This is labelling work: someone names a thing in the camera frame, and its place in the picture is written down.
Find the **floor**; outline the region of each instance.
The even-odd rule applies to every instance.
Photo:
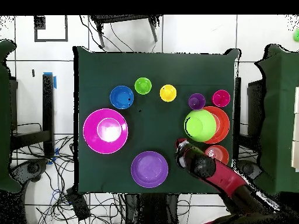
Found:
[[[38,39],[64,39],[64,16],[46,16],[46,29],[38,30]],[[32,16],[0,16],[0,39],[11,39],[17,44],[16,50],[7,58],[7,66],[12,76],[16,76],[18,87],[18,124],[42,123],[42,84],[44,72],[52,72],[57,77],[57,88],[54,89],[55,139],[72,137],[74,109],[74,72],[72,46],[84,46],[91,51],[100,51],[97,43],[93,21],[87,16],[67,16],[68,42],[34,42],[34,24]],[[160,18],[155,44],[147,19],[119,22],[112,24],[115,34],[132,50],[154,53],[216,53],[223,54],[230,48],[242,51],[239,76],[242,78],[241,123],[248,122],[246,88],[249,82],[262,78],[262,74],[254,65],[261,60],[266,45],[276,43],[290,51],[299,50],[299,43],[293,40],[293,32],[299,28],[299,17],[286,15],[165,15]],[[112,32],[110,24],[104,24],[106,51],[118,51],[114,43],[122,51],[130,51]],[[19,126],[18,132],[39,130],[38,125]],[[241,132],[246,134],[246,125],[241,125]],[[72,155],[69,146],[63,147],[63,153]],[[12,166],[22,162],[29,156],[22,151],[14,153]],[[66,188],[73,185],[73,164],[68,163],[63,174]],[[57,171],[53,164],[47,165],[51,185],[57,185]],[[30,183],[26,192],[26,215],[28,224],[37,224],[41,218],[39,211],[46,211],[53,203],[53,190],[50,180],[43,174],[40,181]],[[178,214],[180,224],[202,224],[217,217],[228,215],[218,195],[180,195]],[[88,194],[86,201],[93,217],[84,221],[71,219],[68,224],[104,224],[94,216],[117,214],[111,194]],[[72,217],[72,211],[65,211]],[[112,224],[120,224],[120,214],[112,218]],[[45,220],[48,224],[67,224],[52,218]]]

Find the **magenta plate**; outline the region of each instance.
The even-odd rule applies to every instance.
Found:
[[[118,151],[128,138],[128,125],[115,110],[103,108],[91,113],[83,125],[83,137],[95,152],[111,154]]]

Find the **blue bowl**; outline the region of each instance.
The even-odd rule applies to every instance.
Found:
[[[133,101],[133,91],[127,86],[117,86],[110,93],[110,102],[117,109],[127,109]]]

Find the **purple plate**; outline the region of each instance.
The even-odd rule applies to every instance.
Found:
[[[167,161],[157,152],[145,151],[133,160],[131,174],[139,186],[157,187],[164,182],[168,175]]]

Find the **dark green table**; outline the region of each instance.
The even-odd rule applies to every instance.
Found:
[[[175,162],[175,141],[187,137],[183,121],[191,111],[188,98],[192,93],[202,93],[206,105],[218,89],[231,94],[231,101],[223,110],[228,114],[230,131],[220,142],[232,151],[232,106],[234,95],[234,61],[237,49],[222,54],[144,54],[88,52],[82,47],[73,48],[75,59],[75,109],[79,106],[79,125],[75,112],[74,129],[79,128],[78,173],[75,178],[78,191],[110,193],[217,193],[210,185],[193,178]],[[152,89],[146,95],[134,89],[135,81],[146,77]],[[160,88],[174,85],[176,99],[170,103],[159,97]],[[111,90],[126,85],[134,92],[134,103],[125,110],[115,109],[109,100]],[[82,127],[90,113],[101,108],[117,110],[128,123],[128,140],[111,155],[101,155],[91,150],[82,136]],[[197,143],[202,150],[209,145]],[[131,162],[143,151],[156,151],[168,162],[169,173],[159,187],[140,187],[131,177]]]
[[[276,44],[255,63],[266,82],[265,120],[260,133],[264,172],[255,183],[269,194],[299,192],[299,173],[291,167],[295,88],[299,86],[299,53]]]

